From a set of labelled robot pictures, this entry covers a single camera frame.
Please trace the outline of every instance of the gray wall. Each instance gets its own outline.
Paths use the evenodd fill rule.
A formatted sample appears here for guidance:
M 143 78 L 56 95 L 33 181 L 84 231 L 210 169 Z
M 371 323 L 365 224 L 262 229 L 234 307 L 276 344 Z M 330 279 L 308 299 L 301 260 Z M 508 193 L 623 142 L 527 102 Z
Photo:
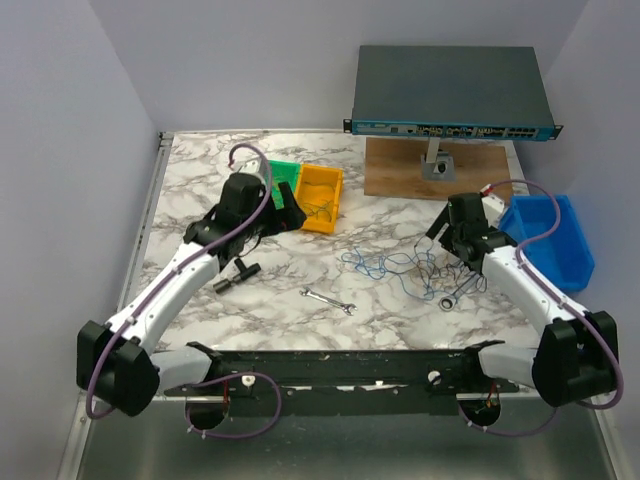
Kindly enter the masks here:
M 527 177 L 565 192 L 596 260 L 579 297 L 617 320 L 626 394 L 616 409 L 640 474 L 640 5 L 592 0 L 546 77 L 555 142 L 520 149 Z
M 116 306 L 157 148 L 86 0 L 0 2 L 0 478 L 55 478 L 75 337 Z
M 546 71 L 586 0 L 91 0 L 163 130 L 340 128 L 358 46 L 533 45 Z

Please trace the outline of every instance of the open-end wrench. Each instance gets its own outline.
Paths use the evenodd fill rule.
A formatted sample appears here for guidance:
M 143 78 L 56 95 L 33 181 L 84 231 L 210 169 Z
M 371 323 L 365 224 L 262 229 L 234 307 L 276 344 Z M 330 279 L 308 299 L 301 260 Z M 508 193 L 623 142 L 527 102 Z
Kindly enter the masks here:
M 352 310 L 358 309 L 358 307 L 356 307 L 353 303 L 342 303 L 338 300 L 334 300 L 333 298 L 325 297 L 324 295 L 320 295 L 319 293 L 312 291 L 311 289 L 309 289 L 309 287 L 302 287 L 302 290 L 300 290 L 300 295 L 302 295 L 303 297 L 315 298 L 316 300 L 320 300 L 321 302 L 328 303 L 332 307 L 341 308 L 342 311 L 344 311 L 344 313 L 346 313 L 347 315 L 353 315 Z

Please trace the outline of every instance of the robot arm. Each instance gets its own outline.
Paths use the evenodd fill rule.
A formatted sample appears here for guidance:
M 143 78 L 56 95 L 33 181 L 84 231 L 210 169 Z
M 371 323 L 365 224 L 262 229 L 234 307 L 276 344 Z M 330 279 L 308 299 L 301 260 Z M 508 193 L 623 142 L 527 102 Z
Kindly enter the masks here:
M 289 185 L 281 183 L 278 188 L 284 207 L 276 210 L 268 198 L 253 222 L 229 235 L 247 222 L 263 201 L 264 167 L 261 161 L 251 161 L 231 174 L 220 203 L 189 225 L 183 243 L 160 275 L 104 325 L 87 322 L 78 334 L 78 386 L 133 416 L 157 391 L 205 378 L 211 367 L 210 355 L 189 346 L 173 352 L 154 350 L 189 299 L 239 255 L 249 239 L 259 242 L 263 237 L 298 229 L 306 220 Z M 203 248 L 216 243 L 219 245 L 203 252 Z
M 497 220 L 501 212 L 496 210 L 502 207 L 495 197 L 482 193 L 454 195 L 427 232 L 435 240 L 446 226 L 442 247 L 497 285 L 541 336 L 537 349 L 505 343 L 484 346 L 478 352 L 482 372 L 536 388 L 554 407 L 615 390 L 611 362 L 571 312 L 586 318 L 617 358 L 615 321 L 606 312 L 591 313 L 566 297 L 523 256 L 525 272 L 516 242 L 487 220 Z

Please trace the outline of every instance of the black tool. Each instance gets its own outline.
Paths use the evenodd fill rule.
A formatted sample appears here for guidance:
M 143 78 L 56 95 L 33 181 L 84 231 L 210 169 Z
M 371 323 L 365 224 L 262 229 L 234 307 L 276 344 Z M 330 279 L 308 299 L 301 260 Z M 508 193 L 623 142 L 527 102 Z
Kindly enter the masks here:
M 215 283 L 213 285 L 213 290 L 216 293 L 226 292 L 232 286 L 244 282 L 245 280 L 253 277 L 256 273 L 260 271 L 259 263 L 254 263 L 250 267 L 247 267 L 240 258 L 236 258 L 233 263 L 236 264 L 236 267 L 238 267 L 238 270 L 240 270 L 240 273 L 233 276 L 231 279 L 224 279 L 218 283 Z

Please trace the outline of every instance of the wooden stand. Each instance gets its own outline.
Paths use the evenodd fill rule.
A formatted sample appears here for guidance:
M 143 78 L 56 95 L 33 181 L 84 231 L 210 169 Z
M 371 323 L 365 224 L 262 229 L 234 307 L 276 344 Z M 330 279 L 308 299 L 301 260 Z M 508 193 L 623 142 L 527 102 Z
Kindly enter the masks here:
M 455 163 L 455 182 L 422 179 L 420 156 L 429 142 L 422 140 L 367 138 L 364 194 L 378 197 L 446 199 L 456 193 L 478 192 L 488 183 L 511 178 L 504 147 L 440 143 Z M 507 203 L 511 185 L 496 189 Z

